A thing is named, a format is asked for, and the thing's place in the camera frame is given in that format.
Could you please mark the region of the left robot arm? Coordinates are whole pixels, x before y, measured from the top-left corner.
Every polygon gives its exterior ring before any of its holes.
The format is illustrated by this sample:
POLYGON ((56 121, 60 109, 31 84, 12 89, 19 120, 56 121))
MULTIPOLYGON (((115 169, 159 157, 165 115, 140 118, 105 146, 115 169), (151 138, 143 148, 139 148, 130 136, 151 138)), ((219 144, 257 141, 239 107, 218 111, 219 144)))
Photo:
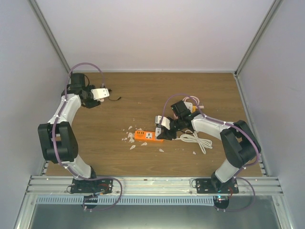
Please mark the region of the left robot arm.
POLYGON ((72 130, 72 123, 81 107, 99 106, 110 96, 104 85, 97 88, 82 73, 72 73, 61 94, 61 102, 54 116, 38 126, 43 157, 68 170, 76 180, 83 180, 82 188, 92 193, 98 188, 94 169, 79 155, 79 146, 72 130))

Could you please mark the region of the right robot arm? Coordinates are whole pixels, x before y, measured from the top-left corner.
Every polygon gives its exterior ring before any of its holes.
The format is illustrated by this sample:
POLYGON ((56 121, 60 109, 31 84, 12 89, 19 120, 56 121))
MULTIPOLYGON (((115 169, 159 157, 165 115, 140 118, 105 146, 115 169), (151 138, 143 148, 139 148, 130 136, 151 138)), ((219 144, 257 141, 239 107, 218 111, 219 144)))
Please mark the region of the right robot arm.
POLYGON ((193 133, 202 132, 221 140, 225 160, 211 175, 211 188, 216 193, 222 193, 228 188, 232 180, 250 161, 259 159, 261 147, 248 124, 239 120, 225 122, 211 118, 201 110, 191 112, 184 101, 171 105, 176 119, 157 115, 155 123, 157 139, 174 140, 177 132, 184 129, 193 133))

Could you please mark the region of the black power adapter with cable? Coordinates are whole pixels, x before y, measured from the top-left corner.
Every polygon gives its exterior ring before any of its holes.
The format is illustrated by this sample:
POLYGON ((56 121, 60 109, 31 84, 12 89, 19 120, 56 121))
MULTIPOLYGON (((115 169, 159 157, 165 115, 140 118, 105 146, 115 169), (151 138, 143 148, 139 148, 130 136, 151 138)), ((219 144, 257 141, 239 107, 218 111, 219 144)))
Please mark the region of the black power adapter with cable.
POLYGON ((122 98, 121 96, 113 97, 113 96, 112 96, 112 92, 109 93, 109 96, 108 96, 108 99, 109 99, 110 101, 113 101, 113 102, 119 101, 119 100, 121 100, 121 98, 122 98))

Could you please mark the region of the white USB charger plug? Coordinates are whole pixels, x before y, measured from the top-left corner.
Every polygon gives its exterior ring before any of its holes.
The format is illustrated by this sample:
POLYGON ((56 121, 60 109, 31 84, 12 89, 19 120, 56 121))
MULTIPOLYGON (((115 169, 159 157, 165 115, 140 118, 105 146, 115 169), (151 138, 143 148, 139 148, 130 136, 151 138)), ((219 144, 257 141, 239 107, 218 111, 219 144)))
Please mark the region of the white USB charger plug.
POLYGON ((158 136, 162 133, 162 129, 160 127, 156 127, 155 129, 155 138, 157 139, 158 136))

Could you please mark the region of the orange power strip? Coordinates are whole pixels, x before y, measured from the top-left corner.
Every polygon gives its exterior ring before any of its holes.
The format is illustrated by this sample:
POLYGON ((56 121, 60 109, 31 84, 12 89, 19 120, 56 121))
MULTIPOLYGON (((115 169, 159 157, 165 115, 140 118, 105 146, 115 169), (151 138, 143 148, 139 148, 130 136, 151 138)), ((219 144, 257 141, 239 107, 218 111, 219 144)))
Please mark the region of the orange power strip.
POLYGON ((139 141, 155 141, 155 142, 163 142, 163 139, 157 139, 155 136, 155 132, 152 131, 143 131, 136 130, 134 133, 134 139, 139 141))

